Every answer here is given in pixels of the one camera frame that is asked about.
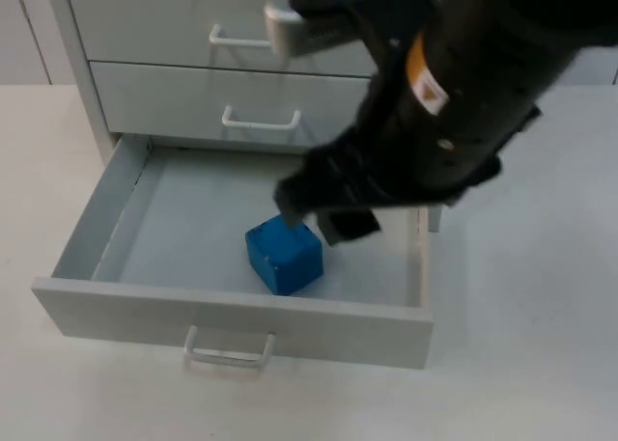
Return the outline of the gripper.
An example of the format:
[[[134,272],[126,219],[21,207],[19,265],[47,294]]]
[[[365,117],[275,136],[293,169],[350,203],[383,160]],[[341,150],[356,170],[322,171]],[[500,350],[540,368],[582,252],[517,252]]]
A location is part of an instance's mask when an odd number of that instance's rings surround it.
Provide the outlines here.
[[[277,182],[273,200],[290,228],[318,213],[317,225],[329,246],[380,231],[375,214],[365,208],[404,204],[403,194],[378,168],[352,127],[303,155],[299,168]]]

